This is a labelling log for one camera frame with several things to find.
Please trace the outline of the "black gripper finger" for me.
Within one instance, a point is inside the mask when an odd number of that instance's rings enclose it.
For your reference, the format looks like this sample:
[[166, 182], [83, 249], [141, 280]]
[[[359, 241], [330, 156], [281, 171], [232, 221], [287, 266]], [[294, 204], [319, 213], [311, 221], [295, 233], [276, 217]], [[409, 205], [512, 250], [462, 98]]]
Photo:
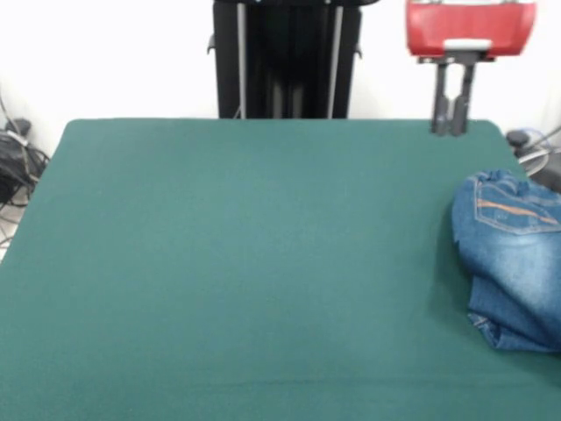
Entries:
[[450, 133], [450, 100], [445, 92], [448, 67], [449, 62], [447, 61], [437, 63], [434, 106], [430, 123], [430, 130], [433, 134]]
[[475, 64], [465, 64], [459, 95], [454, 100], [453, 112], [450, 123], [450, 132], [453, 136], [460, 136], [467, 131], [468, 113], [471, 101], [472, 81], [475, 73]]

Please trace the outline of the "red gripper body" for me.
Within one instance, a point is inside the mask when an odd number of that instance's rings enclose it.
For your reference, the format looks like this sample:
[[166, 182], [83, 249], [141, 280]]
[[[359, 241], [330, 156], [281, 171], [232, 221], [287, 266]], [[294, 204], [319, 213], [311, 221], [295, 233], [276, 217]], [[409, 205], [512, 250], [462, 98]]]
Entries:
[[408, 50], [420, 59], [518, 56], [536, 13], [536, 1], [407, 1]]

